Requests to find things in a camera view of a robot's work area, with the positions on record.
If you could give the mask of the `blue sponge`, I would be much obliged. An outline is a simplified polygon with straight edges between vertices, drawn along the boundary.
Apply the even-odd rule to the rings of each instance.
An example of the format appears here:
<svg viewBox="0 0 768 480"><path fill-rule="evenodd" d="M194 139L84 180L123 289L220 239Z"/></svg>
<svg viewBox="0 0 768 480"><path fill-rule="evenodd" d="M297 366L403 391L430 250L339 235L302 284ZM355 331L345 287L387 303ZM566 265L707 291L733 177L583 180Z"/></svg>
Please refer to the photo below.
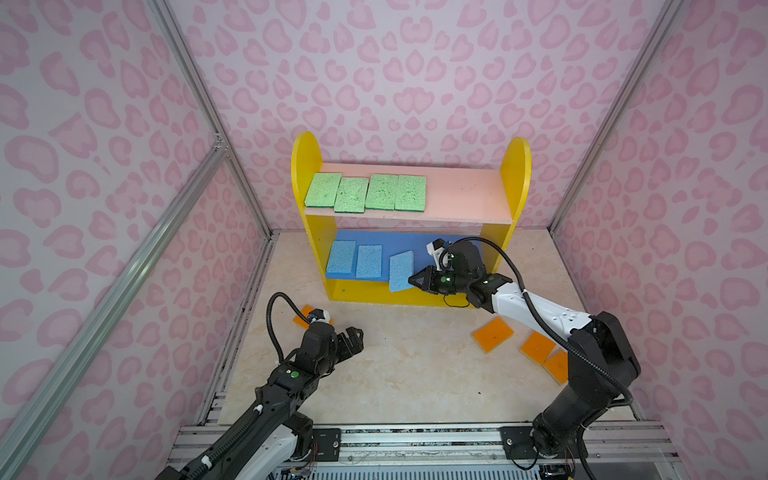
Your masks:
<svg viewBox="0 0 768 480"><path fill-rule="evenodd" d="M411 289L409 279L414 274L414 252L395 254L389 258L389 290L393 293Z"/></svg>
<svg viewBox="0 0 768 480"><path fill-rule="evenodd" d="M360 245L357 252L355 277L357 279L379 279L382 276L383 247L381 245Z"/></svg>
<svg viewBox="0 0 768 480"><path fill-rule="evenodd" d="M328 275L348 275L355 264L356 242L353 240L335 240L332 243L326 265Z"/></svg>

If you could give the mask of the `green sponge bottom front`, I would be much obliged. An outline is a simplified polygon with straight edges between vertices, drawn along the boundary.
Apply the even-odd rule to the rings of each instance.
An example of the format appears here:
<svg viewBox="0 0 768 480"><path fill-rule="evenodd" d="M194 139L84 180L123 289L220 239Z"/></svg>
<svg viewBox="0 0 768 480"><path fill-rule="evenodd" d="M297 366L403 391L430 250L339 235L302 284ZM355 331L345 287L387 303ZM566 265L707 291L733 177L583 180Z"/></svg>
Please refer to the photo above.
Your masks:
<svg viewBox="0 0 768 480"><path fill-rule="evenodd" d="M362 214L369 186L368 178L342 177L334 203L336 213Z"/></svg>

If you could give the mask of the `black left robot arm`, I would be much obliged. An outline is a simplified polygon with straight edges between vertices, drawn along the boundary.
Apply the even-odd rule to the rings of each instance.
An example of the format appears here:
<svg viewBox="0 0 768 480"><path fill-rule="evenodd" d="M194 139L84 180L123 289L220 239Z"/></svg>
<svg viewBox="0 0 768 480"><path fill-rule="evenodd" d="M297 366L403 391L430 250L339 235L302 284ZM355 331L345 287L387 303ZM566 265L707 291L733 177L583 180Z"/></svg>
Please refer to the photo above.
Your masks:
<svg viewBox="0 0 768 480"><path fill-rule="evenodd" d="M298 412L321 378L336 364L360 353L363 331L349 327L338 333L326 322L314 322L293 350L255 389L255 400L210 447L176 470L165 467L159 479L265 479L291 459L314 460L313 421Z"/></svg>

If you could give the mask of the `blue sponge front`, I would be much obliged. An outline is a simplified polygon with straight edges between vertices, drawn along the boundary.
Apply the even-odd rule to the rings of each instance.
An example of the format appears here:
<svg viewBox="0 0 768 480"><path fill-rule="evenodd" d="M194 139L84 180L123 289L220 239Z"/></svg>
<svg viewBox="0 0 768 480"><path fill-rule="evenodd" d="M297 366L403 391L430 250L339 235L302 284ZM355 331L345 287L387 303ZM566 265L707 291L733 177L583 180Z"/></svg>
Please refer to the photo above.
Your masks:
<svg viewBox="0 0 768 480"><path fill-rule="evenodd" d="M411 289L409 279L414 274L414 252L395 254L389 258L389 290L393 293Z"/></svg>

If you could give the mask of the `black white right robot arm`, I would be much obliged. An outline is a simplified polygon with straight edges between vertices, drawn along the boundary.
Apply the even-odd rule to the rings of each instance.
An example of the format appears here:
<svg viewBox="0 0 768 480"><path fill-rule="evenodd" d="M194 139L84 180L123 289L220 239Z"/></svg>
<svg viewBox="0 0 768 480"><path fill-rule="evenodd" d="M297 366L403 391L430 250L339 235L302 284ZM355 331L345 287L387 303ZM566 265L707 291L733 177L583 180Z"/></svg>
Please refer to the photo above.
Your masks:
<svg viewBox="0 0 768 480"><path fill-rule="evenodd" d="M433 264L409 283L516 320L560 346L567 354L564 389L538 414L525 435L507 442L510 460L556 458L568 449L586 455L586 429L613 408L628 407L631 384L641 367L619 320L608 312L575 311L532 293L509 255L489 239L437 239L427 246Z"/></svg>

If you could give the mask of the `green sponge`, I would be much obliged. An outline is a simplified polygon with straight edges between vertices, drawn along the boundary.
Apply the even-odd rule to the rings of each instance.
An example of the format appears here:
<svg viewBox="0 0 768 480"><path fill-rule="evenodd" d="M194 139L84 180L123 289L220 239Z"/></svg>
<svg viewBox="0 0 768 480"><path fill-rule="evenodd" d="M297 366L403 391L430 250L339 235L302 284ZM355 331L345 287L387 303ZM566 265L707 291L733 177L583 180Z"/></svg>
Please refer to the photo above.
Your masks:
<svg viewBox="0 0 768 480"><path fill-rule="evenodd" d="M368 178L342 177L334 203L336 213L362 214L369 186Z"/></svg>
<svg viewBox="0 0 768 480"><path fill-rule="evenodd" d="M395 210L423 212L426 208L427 178L400 175L395 189Z"/></svg>
<svg viewBox="0 0 768 480"><path fill-rule="evenodd" d="M307 208L331 208L335 205L341 173L316 173L304 199Z"/></svg>
<svg viewBox="0 0 768 480"><path fill-rule="evenodd" d="M373 174L370 177L365 208L367 210L393 211L398 180L398 175Z"/></svg>

